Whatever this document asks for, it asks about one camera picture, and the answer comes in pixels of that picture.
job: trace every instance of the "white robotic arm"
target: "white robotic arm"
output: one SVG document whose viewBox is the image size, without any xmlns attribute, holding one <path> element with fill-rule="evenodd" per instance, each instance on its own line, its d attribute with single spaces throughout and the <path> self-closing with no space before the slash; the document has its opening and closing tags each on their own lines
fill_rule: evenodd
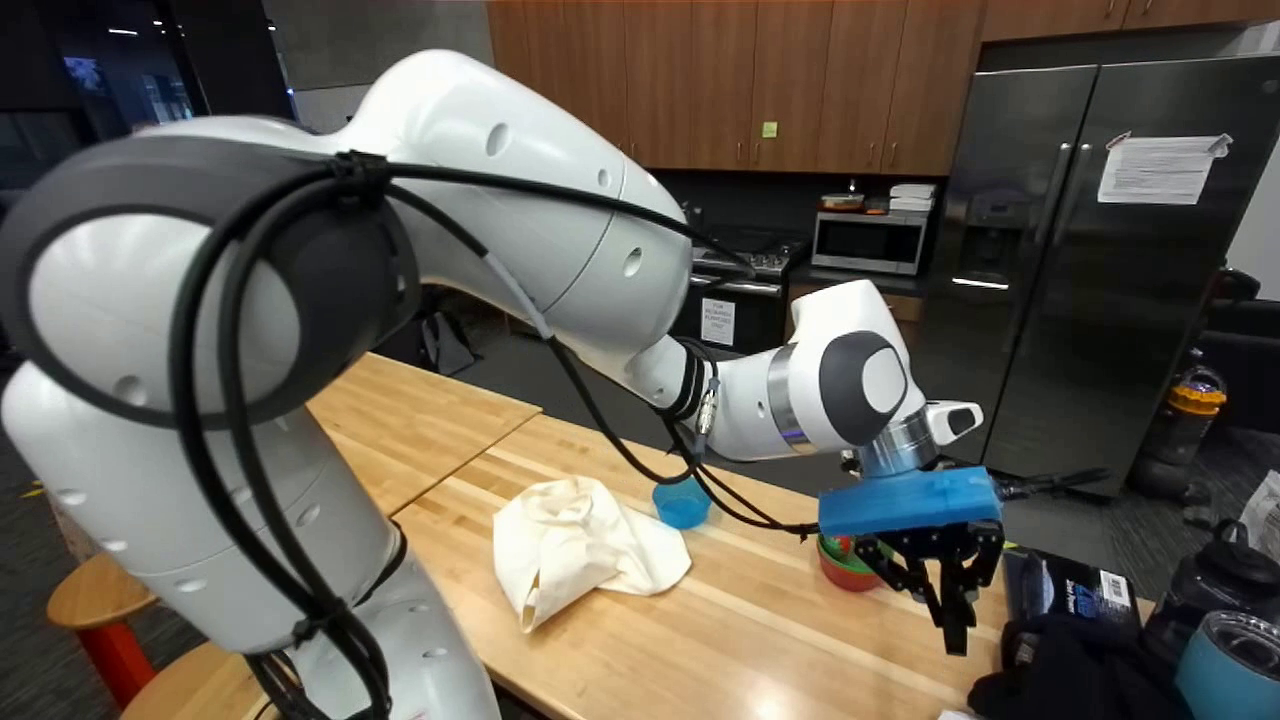
<svg viewBox="0 0 1280 720">
<path fill-rule="evenodd" d="M 265 237 L 265 265 L 245 259 L 245 313 L 227 346 L 219 290 L 257 231 L 306 196 L 306 181 L 329 196 Z M 796 337 L 775 353 L 718 368 L 690 355 L 665 337 L 690 290 L 680 223 L 644 169 L 452 53 L 390 68 L 337 135 L 193 119 L 99 146 L 40 181 L 5 223 L 5 329 L 29 353 L 5 391 L 5 427 L 53 500 L 133 575 L 224 647 L 290 657 L 329 718 L 369 704 L 495 718 L 434 580 L 306 412 L 390 333 L 394 308 L 413 296 L 406 270 L 555 337 L 726 458 L 859 449 L 874 475 L 896 475 L 980 424 L 969 406 L 925 407 L 874 284 L 799 299 Z M 203 259 L 216 270 L 214 296 L 184 323 L 178 308 Z M 193 337 L 189 391 L 164 353 L 174 337 Z M 234 355 L 251 427 L 227 406 Z M 235 427 L 259 449 L 259 471 L 245 463 Z M 363 692 L 373 680 L 350 663 L 369 661 L 369 645 L 337 625 L 362 625 L 382 645 L 373 657 L 383 657 L 390 695 Z"/>
</svg>

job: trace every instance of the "white cloth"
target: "white cloth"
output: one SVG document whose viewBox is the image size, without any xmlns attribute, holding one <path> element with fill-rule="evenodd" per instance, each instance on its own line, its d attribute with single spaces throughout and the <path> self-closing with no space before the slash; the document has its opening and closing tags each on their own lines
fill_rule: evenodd
<svg viewBox="0 0 1280 720">
<path fill-rule="evenodd" d="M 534 631 L 591 590 L 669 592 L 693 560 L 678 527 L 621 507 L 600 479 L 567 475 L 534 486 L 494 516 L 494 569 Z"/>
</svg>

